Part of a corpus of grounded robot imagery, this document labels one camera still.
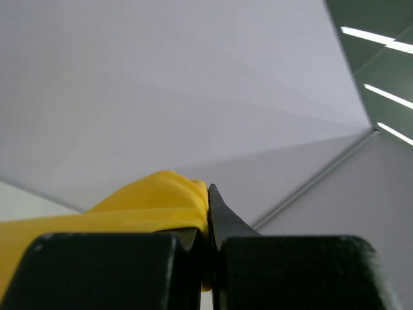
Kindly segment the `yellow shorts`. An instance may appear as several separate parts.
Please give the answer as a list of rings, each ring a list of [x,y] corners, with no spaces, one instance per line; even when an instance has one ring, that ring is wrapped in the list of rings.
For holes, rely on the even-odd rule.
[[[26,248],[48,233],[154,233],[197,228],[208,236],[208,189],[164,170],[118,189],[83,214],[1,223],[1,292],[4,293]]]

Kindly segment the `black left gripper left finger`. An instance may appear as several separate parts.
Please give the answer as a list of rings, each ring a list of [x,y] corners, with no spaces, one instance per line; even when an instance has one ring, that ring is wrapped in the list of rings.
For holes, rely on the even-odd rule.
[[[198,309],[203,239],[155,233],[54,233],[27,248],[2,309]]]

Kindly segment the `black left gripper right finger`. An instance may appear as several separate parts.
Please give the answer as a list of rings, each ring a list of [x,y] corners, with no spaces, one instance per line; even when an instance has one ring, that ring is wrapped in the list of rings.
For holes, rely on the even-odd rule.
[[[215,309],[401,309],[377,252],[352,235],[263,236],[208,190]]]

